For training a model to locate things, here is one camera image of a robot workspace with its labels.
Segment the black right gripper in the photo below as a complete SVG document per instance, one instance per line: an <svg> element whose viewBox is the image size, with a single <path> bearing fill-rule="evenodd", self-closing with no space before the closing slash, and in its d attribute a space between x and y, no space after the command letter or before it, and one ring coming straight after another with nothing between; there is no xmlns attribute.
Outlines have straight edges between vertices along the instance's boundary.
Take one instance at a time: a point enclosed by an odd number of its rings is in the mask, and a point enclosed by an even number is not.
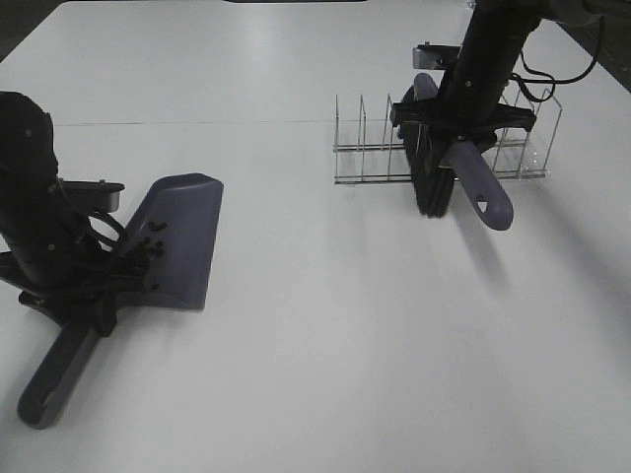
<svg viewBox="0 0 631 473"><path fill-rule="evenodd" d="M498 103L523 47L523 35L513 29L468 30L456 66L444 76L439 89L443 109L457 122L472 126L472 141L480 153L497 143L498 129L532 130L536 115L531 108ZM444 129L439 101L396 102L389 120Z"/></svg>

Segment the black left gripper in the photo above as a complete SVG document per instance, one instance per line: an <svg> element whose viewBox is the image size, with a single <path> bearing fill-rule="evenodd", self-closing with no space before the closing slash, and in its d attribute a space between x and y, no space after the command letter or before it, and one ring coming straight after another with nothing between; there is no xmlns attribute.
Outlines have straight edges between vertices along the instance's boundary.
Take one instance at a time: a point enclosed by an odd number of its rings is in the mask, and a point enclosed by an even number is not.
<svg viewBox="0 0 631 473"><path fill-rule="evenodd" d="M113 272L123 226L95 209L3 206L1 280L22 290L18 301L57 325L74 317L108 337L120 309L151 292L148 270Z"/></svg>

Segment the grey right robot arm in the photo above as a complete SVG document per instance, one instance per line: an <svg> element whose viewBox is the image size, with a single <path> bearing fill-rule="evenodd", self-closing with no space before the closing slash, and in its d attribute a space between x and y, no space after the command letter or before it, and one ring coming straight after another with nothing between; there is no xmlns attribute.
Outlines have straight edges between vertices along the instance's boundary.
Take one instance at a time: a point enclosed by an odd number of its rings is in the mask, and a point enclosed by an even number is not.
<svg viewBox="0 0 631 473"><path fill-rule="evenodd" d="M485 136L501 128L529 131L529 108L500 103L527 37L542 20L585 26L605 16L628 20L628 1L478 1L460 46L426 42L413 67L445 72L438 93L392 106L393 126L426 125L440 137Z"/></svg>

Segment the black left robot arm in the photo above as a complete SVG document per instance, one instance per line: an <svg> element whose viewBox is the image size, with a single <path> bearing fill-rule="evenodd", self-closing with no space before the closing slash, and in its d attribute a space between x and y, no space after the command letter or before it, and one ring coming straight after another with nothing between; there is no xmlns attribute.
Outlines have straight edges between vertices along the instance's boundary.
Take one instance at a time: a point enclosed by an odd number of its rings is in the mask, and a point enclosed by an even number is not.
<svg viewBox="0 0 631 473"><path fill-rule="evenodd" d="M9 282L33 298L90 311L102 336L117 322L116 295L141 289L149 252L128 256L125 228L108 211L82 208L58 176L51 115L28 96L1 94L1 260Z"/></svg>

